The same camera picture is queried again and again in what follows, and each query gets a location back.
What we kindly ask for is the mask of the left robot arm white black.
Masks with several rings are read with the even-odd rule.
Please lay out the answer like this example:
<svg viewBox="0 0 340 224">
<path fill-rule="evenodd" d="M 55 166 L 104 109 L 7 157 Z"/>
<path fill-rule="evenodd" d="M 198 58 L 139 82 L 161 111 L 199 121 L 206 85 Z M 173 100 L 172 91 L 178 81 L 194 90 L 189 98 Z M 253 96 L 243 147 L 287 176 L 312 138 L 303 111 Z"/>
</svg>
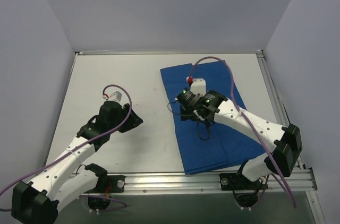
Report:
<svg viewBox="0 0 340 224">
<path fill-rule="evenodd" d="M 83 193 L 106 188 L 107 170 L 91 163 L 77 176 L 73 172 L 95 154 L 112 133 L 125 133 L 143 123 L 130 104 L 106 101 L 99 113 L 83 125 L 65 151 L 29 182 L 13 188 L 11 216 L 21 223 L 54 223 L 58 214 Z"/>
</svg>

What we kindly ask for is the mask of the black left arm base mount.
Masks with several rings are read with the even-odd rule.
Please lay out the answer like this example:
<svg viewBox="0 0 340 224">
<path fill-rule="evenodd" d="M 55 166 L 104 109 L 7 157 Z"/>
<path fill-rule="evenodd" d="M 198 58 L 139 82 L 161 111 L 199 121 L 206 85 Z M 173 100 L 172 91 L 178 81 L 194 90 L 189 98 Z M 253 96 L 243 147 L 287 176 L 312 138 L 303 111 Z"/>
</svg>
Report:
<svg viewBox="0 0 340 224">
<path fill-rule="evenodd" d="M 93 193 L 122 193 L 124 192 L 124 175 L 106 175 L 98 178 Z"/>
</svg>

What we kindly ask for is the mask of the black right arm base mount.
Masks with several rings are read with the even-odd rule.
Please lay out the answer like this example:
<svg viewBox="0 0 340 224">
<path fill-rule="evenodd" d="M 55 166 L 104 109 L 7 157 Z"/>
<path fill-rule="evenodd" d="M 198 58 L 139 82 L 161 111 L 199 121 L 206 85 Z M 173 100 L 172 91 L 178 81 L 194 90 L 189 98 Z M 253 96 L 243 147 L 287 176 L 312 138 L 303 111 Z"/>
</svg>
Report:
<svg viewBox="0 0 340 224">
<path fill-rule="evenodd" d="M 257 191 L 268 188 L 265 179 L 252 182 L 238 173 L 220 173 L 219 179 L 222 191 Z"/>
</svg>

